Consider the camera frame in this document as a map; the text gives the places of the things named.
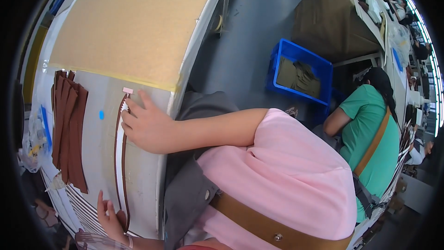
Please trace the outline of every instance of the green shirt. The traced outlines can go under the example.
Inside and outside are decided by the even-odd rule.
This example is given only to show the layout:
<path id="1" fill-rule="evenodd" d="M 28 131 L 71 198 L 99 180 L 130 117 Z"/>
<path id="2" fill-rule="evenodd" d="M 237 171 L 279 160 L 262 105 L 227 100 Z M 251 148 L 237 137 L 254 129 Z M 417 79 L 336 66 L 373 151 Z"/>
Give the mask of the green shirt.
<path id="1" fill-rule="evenodd" d="M 344 146 L 340 154 L 354 170 L 373 141 L 387 108 L 381 94 L 368 84 L 358 87 L 339 107 L 352 119 L 342 131 Z M 375 153 L 359 176 L 372 195 L 381 197 L 389 186 L 398 162 L 398 153 L 398 126 L 390 116 Z M 364 208 L 358 198 L 356 203 L 356 222 L 362 222 L 365 220 Z"/>

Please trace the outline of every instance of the blue crate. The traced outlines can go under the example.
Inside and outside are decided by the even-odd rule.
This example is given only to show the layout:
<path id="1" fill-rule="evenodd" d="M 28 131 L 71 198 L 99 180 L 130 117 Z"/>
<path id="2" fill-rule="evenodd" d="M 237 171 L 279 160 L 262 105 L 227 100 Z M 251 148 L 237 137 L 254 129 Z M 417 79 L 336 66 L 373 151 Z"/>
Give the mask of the blue crate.
<path id="1" fill-rule="evenodd" d="M 278 77 L 279 71 L 279 60 L 281 56 L 293 62 L 299 60 L 312 67 L 314 75 L 316 75 L 321 82 L 319 99 L 276 83 L 276 78 Z M 265 87 L 271 91 L 294 97 L 295 99 L 304 100 L 308 103 L 314 103 L 316 105 L 314 114 L 315 122 L 321 123 L 327 118 L 332 93 L 332 80 L 332 64 L 303 47 L 300 47 L 286 39 L 281 39 L 271 51 L 270 65 L 268 75 L 265 80 Z"/>

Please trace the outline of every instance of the brown leather strap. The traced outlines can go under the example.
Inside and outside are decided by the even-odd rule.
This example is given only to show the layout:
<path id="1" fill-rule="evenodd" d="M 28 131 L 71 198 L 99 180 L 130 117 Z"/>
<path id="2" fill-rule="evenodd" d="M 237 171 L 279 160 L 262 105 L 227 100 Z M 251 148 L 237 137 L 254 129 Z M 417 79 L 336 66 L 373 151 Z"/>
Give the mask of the brown leather strap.
<path id="1" fill-rule="evenodd" d="M 359 176 L 364 168 L 369 163 L 370 158 L 373 156 L 373 154 L 376 151 L 376 148 L 379 145 L 379 142 L 382 139 L 382 136 L 384 135 L 385 129 L 387 128 L 387 123 L 389 122 L 389 117 L 392 113 L 390 112 L 389 107 L 387 107 L 387 112 L 385 113 L 384 119 L 382 119 L 382 123 L 379 126 L 378 131 L 376 132 L 375 137 L 373 138 L 372 143 L 370 144 L 369 148 L 365 152 L 364 156 L 362 157 L 361 161 L 359 162 L 358 166 L 354 169 L 353 173 L 355 173 L 357 176 Z"/>
<path id="2" fill-rule="evenodd" d="M 333 241 L 304 234 L 260 214 L 226 193 L 216 195 L 210 205 L 253 235 L 282 250 L 345 250 L 353 236 Z"/>

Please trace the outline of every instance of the plastic bag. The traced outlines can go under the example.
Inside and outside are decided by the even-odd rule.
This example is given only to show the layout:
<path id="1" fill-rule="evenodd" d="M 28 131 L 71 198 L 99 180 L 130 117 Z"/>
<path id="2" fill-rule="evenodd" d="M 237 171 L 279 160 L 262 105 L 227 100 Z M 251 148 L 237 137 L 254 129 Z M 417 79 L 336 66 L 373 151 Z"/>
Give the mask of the plastic bag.
<path id="1" fill-rule="evenodd" d="M 410 53 L 410 32 L 401 24 L 389 22 L 388 40 L 392 48 L 398 53 L 399 62 L 403 68 L 410 63 L 408 55 Z"/>
<path id="2" fill-rule="evenodd" d="M 42 163 L 50 158 L 51 146 L 46 123 L 46 110 L 42 107 L 31 110 L 29 131 L 23 135 L 22 148 L 18 153 L 21 165 L 31 173 L 36 173 Z"/>

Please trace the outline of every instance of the bracelet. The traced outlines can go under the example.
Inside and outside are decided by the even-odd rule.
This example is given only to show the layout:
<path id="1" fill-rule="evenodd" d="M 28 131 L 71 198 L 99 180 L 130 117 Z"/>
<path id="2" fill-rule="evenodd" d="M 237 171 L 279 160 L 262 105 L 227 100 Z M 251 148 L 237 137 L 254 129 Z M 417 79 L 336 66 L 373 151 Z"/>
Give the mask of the bracelet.
<path id="1" fill-rule="evenodd" d="M 134 246 L 134 244 L 133 244 L 133 238 L 130 236 L 130 235 L 126 235 L 127 237 L 128 237 L 128 239 L 129 239 L 129 241 L 130 241 L 130 249 L 133 249 L 133 246 Z"/>

